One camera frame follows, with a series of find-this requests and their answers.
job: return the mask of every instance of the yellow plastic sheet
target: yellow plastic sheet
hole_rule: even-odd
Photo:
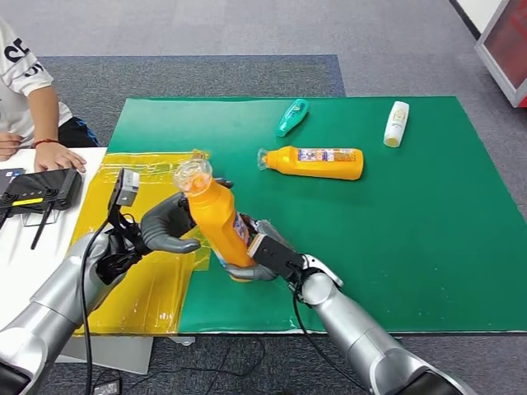
[[[125,167],[140,174],[133,207],[122,212],[140,221],[143,214],[177,190],[171,176],[183,160],[205,157],[205,153],[108,154],[88,187],[72,242],[98,228],[107,214],[107,203],[119,171]],[[194,253],[151,253],[131,267],[126,277],[89,318],[96,334],[161,335],[174,333],[190,275],[208,268],[210,246],[196,229],[184,237],[195,237],[202,248]],[[82,333],[82,328],[76,334]]]

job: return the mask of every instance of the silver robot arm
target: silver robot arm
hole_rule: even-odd
[[[248,250],[257,263],[284,278],[313,309],[328,334],[374,395],[476,395],[459,379],[436,369],[390,336],[339,289],[343,282],[315,257],[295,253],[268,235]]]
[[[105,224],[109,225],[101,226],[95,239],[94,234],[85,235],[73,244],[29,306],[0,331],[0,394],[37,393],[45,371],[82,325],[81,273],[89,315],[144,255],[199,248],[198,240],[179,239],[195,226],[180,193],[146,212],[140,227],[125,219],[121,207],[131,206],[138,187],[138,174],[121,170],[108,203]]]
[[[82,325],[80,268],[92,234],[73,244],[52,275],[33,295],[26,308],[0,332],[0,393],[37,393],[41,380],[72,333]],[[97,236],[86,260],[87,310],[94,311],[125,276],[104,284],[97,264],[107,254],[107,234]]]

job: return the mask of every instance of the orange bottle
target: orange bottle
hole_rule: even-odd
[[[222,265],[254,265],[247,253],[248,229],[234,208],[234,196],[213,178],[208,161],[183,162],[174,175],[174,183],[188,199],[192,217]]]
[[[362,151],[356,148],[294,148],[260,150],[258,168],[274,169],[283,174],[359,179],[364,167]]]

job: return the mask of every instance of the black router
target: black router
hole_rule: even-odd
[[[19,175],[0,198],[0,229],[11,216],[42,214],[42,221],[31,244],[31,249],[35,249],[51,212],[68,210],[76,202],[82,185],[81,175],[74,169]]]

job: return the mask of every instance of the green tablecloth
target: green tablecloth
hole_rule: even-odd
[[[222,98],[127,100],[108,151],[209,151],[239,211],[330,266],[389,331],[527,330],[527,226],[473,126],[454,97],[397,99],[410,105],[398,149],[382,143],[396,98],[310,99],[285,138],[274,130],[291,100]],[[285,145],[356,147],[365,165],[355,182],[257,168],[259,148]],[[233,282],[214,257],[193,275],[178,329],[296,328],[282,281]]]

